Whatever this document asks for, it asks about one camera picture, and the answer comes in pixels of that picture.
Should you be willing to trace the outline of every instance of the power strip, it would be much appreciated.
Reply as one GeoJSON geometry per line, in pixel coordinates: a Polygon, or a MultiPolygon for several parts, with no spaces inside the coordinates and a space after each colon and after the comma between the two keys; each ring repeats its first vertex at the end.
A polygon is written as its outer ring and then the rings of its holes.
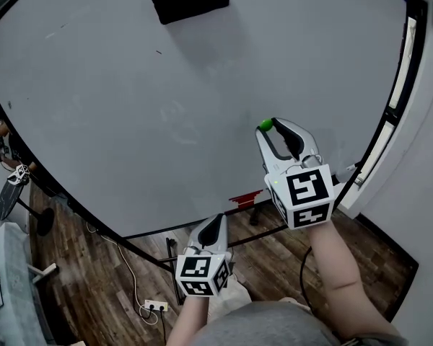
{"type": "Polygon", "coordinates": [[[149,307],[153,305],[153,311],[160,311],[160,306],[163,306],[164,309],[162,311],[168,311],[168,303],[164,303],[162,301],[153,301],[153,300],[144,300],[144,307],[149,309],[149,307]]]}

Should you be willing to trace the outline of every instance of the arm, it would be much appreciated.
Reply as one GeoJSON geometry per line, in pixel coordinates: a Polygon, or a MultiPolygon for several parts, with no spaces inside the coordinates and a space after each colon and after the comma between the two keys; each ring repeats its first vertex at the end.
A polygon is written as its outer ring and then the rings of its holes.
{"type": "Polygon", "coordinates": [[[5,163],[8,167],[16,169],[18,165],[21,164],[20,161],[17,160],[13,160],[13,159],[8,159],[5,155],[0,154],[0,161],[2,161],[3,163],[5,163]]]}
{"type": "Polygon", "coordinates": [[[346,339],[368,333],[399,335],[365,294],[356,260],[333,223],[313,226],[307,232],[338,333],[346,339]]]}
{"type": "MultiPolygon", "coordinates": [[[[4,162],[8,167],[16,169],[18,165],[21,165],[22,162],[19,160],[8,159],[4,154],[0,154],[0,161],[4,162]]],[[[29,165],[29,170],[34,172],[37,169],[37,164],[32,162],[29,165]]]]}
{"type": "Polygon", "coordinates": [[[38,168],[38,167],[37,167],[37,164],[36,164],[36,163],[34,163],[34,162],[30,163],[30,165],[29,165],[29,170],[30,170],[31,172],[35,172],[35,170],[36,170],[37,168],[38,168]]]}
{"type": "Polygon", "coordinates": [[[188,346],[198,330],[207,324],[208,312],[209,298],[187,297],[167,346],[188,346]]]}

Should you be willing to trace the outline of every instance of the person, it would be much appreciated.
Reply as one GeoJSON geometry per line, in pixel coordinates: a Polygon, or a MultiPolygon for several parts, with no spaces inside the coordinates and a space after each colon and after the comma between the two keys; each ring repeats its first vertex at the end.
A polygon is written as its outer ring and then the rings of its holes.
{"type": "Polygon", "coordinates": [[[208,298],[187,297],[167,346],[402,346],[407,341],[370,302],[359,268],[331,221],[306,228],[332,331],[288,302],[254,302],[207,324],[208,298]]]}
{"type": "Polygon", "coordinates": [[[13,169],[16,169],[20,164],[27,165],[32,181],[49,197],[57,195],[58,186],[54,184],[53,179],[47,171],[38,167],[32,153],[21,138],[10,131],[8,125],[5,123],[3,112],[0,109],[0,137],[7,136],[12,157],[8,158],[5,154],[0,154],[0,162],[5,163],[13,169]]]}

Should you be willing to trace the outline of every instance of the red object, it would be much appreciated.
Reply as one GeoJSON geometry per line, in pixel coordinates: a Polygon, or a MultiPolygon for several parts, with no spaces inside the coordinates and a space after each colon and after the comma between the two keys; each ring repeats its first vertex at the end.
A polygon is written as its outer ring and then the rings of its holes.
{"type": "Polygon", "coordinates": [[[245,209],[249,206],[252,206],[255,203],[255,197],[262,192],[263,190],[251,192],[246,195],[237,196],[236,198],[229,199],[229,201],[233,201],[239,204],[239,209],[245,209]]]}

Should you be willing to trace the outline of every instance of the gray shirt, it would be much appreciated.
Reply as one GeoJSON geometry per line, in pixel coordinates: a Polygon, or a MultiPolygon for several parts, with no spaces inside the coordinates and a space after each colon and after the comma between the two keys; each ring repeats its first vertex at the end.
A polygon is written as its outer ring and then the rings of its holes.
{"type": "MultiPolygon", "coordinates": [[[[339,346],[331,331],[308,311],[292,303],[250,303],[206,325],[192,346],[339,346]]],[[[368,334],[350,345],[406,346],[388,334],[368,334]]]]}

